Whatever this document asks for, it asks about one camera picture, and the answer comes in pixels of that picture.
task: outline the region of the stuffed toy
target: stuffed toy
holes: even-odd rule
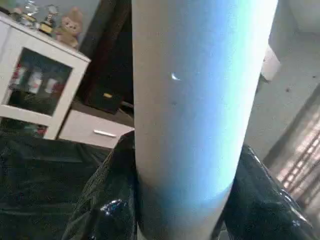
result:
[[[72,48],[78,46],[77,36],[82,31],[83,14],[78,7],[73,7],[62,17],[61,26],[55,30],[56,39]]]

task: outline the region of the white wall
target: white wall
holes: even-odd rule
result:
[[[285,57],[289,50],[289,44],[298,24],[288,6],[287,0],[278,0],[269,44],[279,59]]]
[[[260,159],[284,134],[320,83],[320,36],[296,33],[281,63],[275,79],[257,93],[246,132],[245,142]]]

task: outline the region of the drawer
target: drawer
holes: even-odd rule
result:
[[[104,148],[114,148],[123,134],[134,128],[71,110],[59,138]]]

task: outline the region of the shelf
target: shelf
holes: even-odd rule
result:
[[[81,102],[79,102],[78,100],[74,100],[72,102],[71,108],[72,110],[76,110],[78,112],[92,115],[98,118],[106,119],[118,124],[123,124],[133,128],[135,126],[134,119],[130,115],[121,111],[118,111],[116,114],[107,113],[107,112],[86,106]]]

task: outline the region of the black plastic sheet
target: black plastic sheet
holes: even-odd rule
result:
[[[59,240],[108,151],[65,141],[0,137],[0,239]]]
[[[134,240],[136,165],[134,132],[121,137],[89,179],[63,240]]]
[[[300,207],[247,146],[242,149],[224,220],[232,240],[318,239]]]

